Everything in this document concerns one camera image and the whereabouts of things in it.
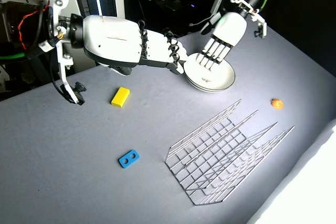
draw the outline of yellow object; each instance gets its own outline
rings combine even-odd
[[[121,108],[124,105],[129,94],[130,94],[129,89],[120,87],[116,95],[113,97],[111,104]]]
[[[282,110],[282,108],[284,107],[284,103],[280,99],[273,99],[271,101],[271,104],[276,110]]]

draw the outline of white bracket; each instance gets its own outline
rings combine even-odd
[[[57,36],[58,32],[60,31],[60,26],[58,24],[59,23],[58,18],[59,18],[60,12],[61,10],[66,8],[68,4],[69,4],[69,0],[53,0],[52,9],[53,9],[54,36]],[[67,76],[65,72],[65,68],[67,66],[72,66],[74,64],[73,63],[74,61],[72,60],[72,57],[70,56],[63,56],[62,40],[56,44],[56,51],[57,51],[58,69],[60,72],[62,83],[66,91],[68,91],[74,103],[78,103],[79,101],[67,81]]]
[[[265,38],[267,36],[267,23],[264,20],[264,18],[258,14],[259,9],[254,10],[253,7],[245,0],[230,0],[230,1],[231,3],[243,4],[247,8],[249,8],[248,13],[251,15],[252,21],[253,22],[258,21],[258,27],[261,28],[262,31],[261,37]]]

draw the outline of plate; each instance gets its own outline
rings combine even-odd
[[[227,61],[223,60],[216,71],[210,71],[196,62],[198,54],[190,55],[183,67],[187,80],[194,87],[206,92],[219,92],[234,83],[235,72]]]

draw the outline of red wire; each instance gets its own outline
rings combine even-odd
[[[46,5],[46,6],[44,7],[44,9],[43,9],[43,12],[46,11],[46,9],[48,8],[49,5],[50,5],[50,0],[48,0],[47,5]],[[30,14],[27,14],[27,15],[23,16],[23,18],[21,19],[19,25],[17,26],[17,30],[18,30],[18,32],[19,32],[19,41],[21,42],[21,45],[22,45],[22,47],[23,47],[23,49],[24,49],[25,51],[27,50],[27,48],[26,48],[26,45],[23,43],[22,33],[21,33],[21,26],[22,26],[22,24],[23,24],[23,22],[24,22],[24,20],[25,20],[26,18],[28,18],[28,17],[30,17],[30,16],[33,16],[34,14],[36,14],[36,13],[38,13],[38,12],[39,12],[39,11],[36,10],[36,11],[30,13]]]

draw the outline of orange object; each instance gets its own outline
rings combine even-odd
[[[284,103],[280,99],[272,99],[271,104],[276,110],[282,110]]]

